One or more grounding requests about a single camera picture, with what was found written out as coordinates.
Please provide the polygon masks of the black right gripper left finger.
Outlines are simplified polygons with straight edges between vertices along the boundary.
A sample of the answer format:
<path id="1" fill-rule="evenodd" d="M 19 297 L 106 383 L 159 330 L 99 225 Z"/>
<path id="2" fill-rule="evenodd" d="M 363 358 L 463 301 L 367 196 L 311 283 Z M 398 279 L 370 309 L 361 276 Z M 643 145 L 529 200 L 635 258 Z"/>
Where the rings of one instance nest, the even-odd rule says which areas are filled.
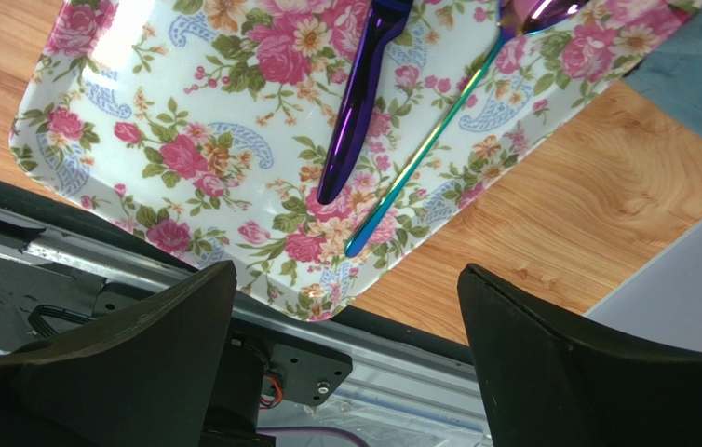
<path id="1" fill-rule="evenodd" d="M 229 262 L 0 355 L 0 446 L 194 446 L 236 293 Z"/>

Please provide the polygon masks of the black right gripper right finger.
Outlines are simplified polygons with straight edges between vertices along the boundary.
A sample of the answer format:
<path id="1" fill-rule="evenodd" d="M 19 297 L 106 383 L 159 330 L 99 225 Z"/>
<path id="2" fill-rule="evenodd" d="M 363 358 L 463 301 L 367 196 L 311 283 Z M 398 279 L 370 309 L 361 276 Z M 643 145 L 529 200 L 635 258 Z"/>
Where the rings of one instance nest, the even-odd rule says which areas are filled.
<path id="1" fill-rule="evenodd" d="M 621 332 L 469 264 L 457 293 L 496 446 L 702 446 L 702 353 Z"/>

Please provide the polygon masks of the rainbow metallic spoon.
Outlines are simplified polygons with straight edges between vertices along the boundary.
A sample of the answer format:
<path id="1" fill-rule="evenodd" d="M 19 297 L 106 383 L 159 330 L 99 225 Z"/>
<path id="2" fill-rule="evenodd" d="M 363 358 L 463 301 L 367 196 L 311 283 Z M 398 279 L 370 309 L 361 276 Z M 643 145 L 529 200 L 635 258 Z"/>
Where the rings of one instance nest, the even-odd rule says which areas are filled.
<path id="1" fill-rule="evenodd" d="M 472 94 L 478 82 L 487 74 L 504 46 L 514 39 L 540 33 L 570 18 L 586 4 L 585 0 L 501 1 L 499 3 L 497 16 L 498 34 L 491 49 L 474 74 L 466 81 L 457 99 L 443 113 L 434 128 L 426 134 L 401 173 L 348 239 L 344 246 L 346 257 L 353 258 L 361 254 L 377 226 L 395 203 L 400 191 L 406 186 L 421 161 L 438 141 L 443 130 L 449 126 L 455 115 L 466 105 L 468 97 Z"/>

